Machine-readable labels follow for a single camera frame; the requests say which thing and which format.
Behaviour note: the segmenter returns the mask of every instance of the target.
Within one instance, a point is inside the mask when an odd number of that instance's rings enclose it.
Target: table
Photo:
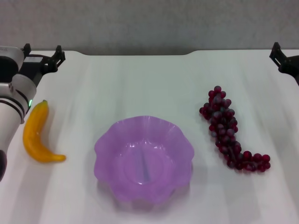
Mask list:
[[[284,53],[294,56],[299,50]],[[41,80],[32,105],[48,100],[43,141],[67,160],[39,164],[31,159],[21,125],[0,183],[1,223],[299,223],[299,87],[278,72],[269,54],[86,56],[66,51],[59,71]],[[198,114],[216,85],[232,100],[242,149],[271,156],[264,174],[239,174],[219,158],[208,123]],[[93,175],[96,140],[114,122],[138,115],[178,125],[195,149],[190,185],[160,205],[120,203]]]

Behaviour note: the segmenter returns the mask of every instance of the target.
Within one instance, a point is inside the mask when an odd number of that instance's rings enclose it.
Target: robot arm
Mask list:
[[[277,65],[278,71],[293,76],[299,84],[299,56],[285,56],[279,43],[275,42],[269,57]]]
[[[24,123],[39,82],[65,60],[61,46],[52,57],[30,52],[29,44],[22,49],[0,46],[0,181],[6,170],[8,146]]]

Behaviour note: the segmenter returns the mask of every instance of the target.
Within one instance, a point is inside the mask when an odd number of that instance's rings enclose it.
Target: banana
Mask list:
[[[65,155],[52,153],[41,141],[41,132],[49,114],[48,102],[46,100],[37,104],[23,131],[23,144],[27,153],[38,162],[60,162],[66,159]]]

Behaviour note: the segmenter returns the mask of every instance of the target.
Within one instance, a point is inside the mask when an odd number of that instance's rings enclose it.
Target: plastic bowl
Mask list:
[[[94,175],[121,201],[161,203],[191,179],[194,149],[166,120],[140,116],[118,121],[94,149]]]

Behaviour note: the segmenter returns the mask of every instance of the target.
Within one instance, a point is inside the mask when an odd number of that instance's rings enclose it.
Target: grape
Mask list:
[[[208,114],[212,114],[213,113],[213,109],[209,106],[207,109],[206,109],[206,112]]]
[[[237,163],[235,164],[235,168],[236,168],[237,170],[242,170],[242,169],[243,169],[243,164],[242,164],[241,162],[237,162]]]
[[[234,151],[234,154],[238,155],[242,151],[242,149],[240,146],[234,146],[233,151]]]
[[[205,108],[205,109],[208,108],[209,106],[210,106],[209,103],[205,103],[205,104],[204,104],[204,108]]]
[[[214,100],[213,100],[213,102],[215,104],[219,104],[219,103],[221,103],[221,98],[220,97],[215,97]]]
[[[244,160],[246,160],[246,161],[249,161],[250,159],[251,159],[251,152],[250,151],[245,151],[244,153],[243,153],[243,157],[244,157]]]
[[[211,136],[215,138],[215,137],[217,137],[217,133],[215,131],[212,131]]]
[[[224,126],[223,126],[223,124],[218,124],[218,125],[217,125],[217,128],[218,128],[218,129],[221,129],[221,128],[224,128]]]
[[[259,153],[255,153],[255,154],[253,155],[253,160],[254,160],[255,162],[260,162],[260,161],[262,160],[262,155],[260,155]]]
[[[228,135],[229,137],[233,137],[234,134],[235,134],[235,132],[234,132],[233,129],[228,129],[228,130],[227,130],[227,135]]]
[[[230,137],[230,141],[231,141],[231,142],[235,142],[235,136]]]
[[[222,113],[220,111],[217,111],[213,114],[213,117],[216,118],[216,119],[220,119],[222,116]]]
[[[235,146],[238,145],[241,147],[241,144],[238,141],[235,141]]]
[[[267,155],[267,154],[265,154],[265,155],[262,156],[262,160],[263,160],[264,162],[269,162],[269,161],[270,161],[270,156]]]
[[[257,165],[255,163],[251,164],[251,166],[252,166],[252,172],[257,170]]]
[[[212,132],[212,131],[215,131],[215,127],[213,125],[210,125],[209,126],[209,130]]]
[[[228,120],[230,120],[230,119],[233,117],[233,115],[232,115],[232,113],[231,113],[230,111],[225,111],[225,112],[224,112],[224,116],[225,116]]]
[[[258,165],[257,169],[262,173],[266,171],[266,167],[263,164]]]
[[[217,147],[220,147],[220,146],[221,146],[221,143],[220,143],[220,141],[219,141],[219,140],[217,140],[217,141],[215,142],[215,145],[216,145]]]
[[[225,159],[226,161],[229,161],[229,160],[230,160],[229,155],[223,155],[223,157],[224,157],[224,159]]]
[[[239,153],[236,156],[237,161],[242,161],[243,160],[243,153]]]
[[[270,169],[270,167],[271,167],[271,164],[269,162],[265,163],[265,168],[266,169]]]
[[[235,167],[235,163],[231,160],[228,160],[228,162],[226,164],[229,168],[234,168]]]
[[[219,135],[225,135],[225,129],[224,128],[221,128],[221,129],[219,129]]]
[[[215,111],[219,111],[220,110],[220,106],[218,105],[218,104],[213,104],[213,109],[215,110]]]
[[[211,123],[211,125],[216,126],[217,125],[217,120],[215,118],[211,118],[210,123]]]
[[[232,113],[232,115],[234,116],[235,111],[233,109],[229,109],[228,111],[230,111]]]
[[[211,116],[208,115],[208,114],[206,114],[206,115],[204,115],[204,118],[205,118],[206,120],[210,120],[210,119],[211,119]]]
[[[222,154],[227,154],[227,153],[228,153],[228,148],[225,147],[225,146],[221,146],[221,147],[219,147],[219,151],[220,151]]]
[[[209,91],[209,97],[214,98],[215,92],[213,90]]]
[[[271,167],[269,155],[262,156],[256,153],[253,156],[249,151],[241,152],[241,144],[235,138],[238,121],[234,117],[235,111],[229,108],[231,100],[225,99],[226,92],[221,91],[220,86],[216,86],[208,95],[209,102],[199,109],[199,113],[210,121],[211,136],[216,138],[215,145],[224,155],[227,165],[230,168],[251,172],[256,170],[264,172],[269,169]]]
[[[214,87],[214,91],[215,91],[215,93],[219,93],[219,92],[221,92],[221,87],[220,86],[215,86]]]
[[[229,140],[230,140],[230,138],[229,138],[227,135],[224,136],[224,137],[221,139],[221,141],[222,141],[223,143],[228,143]]]
[[[230,99],[226,99],[226,106],[229,107],[232,104],[232,101]]]
[[[222,123],[223,125],[226,125],[226,123],[227,123],[226,119],[225,119],[225,118],[221,118],[221,123]]]
[[[232,125],[232,126],[237,126],[237,124],[238,124],[238,121],[236,119],[231,119],[229,122],[229,125]]]
[[[244,167],[245,170],[247,171],[252,171],[252,165],[251,164],[247,164],[245,167]]]
[[[226,97],[226,92],[225,91],[221,91],[220,92],[220,96],[221,96],[221,98],[225,98]]]

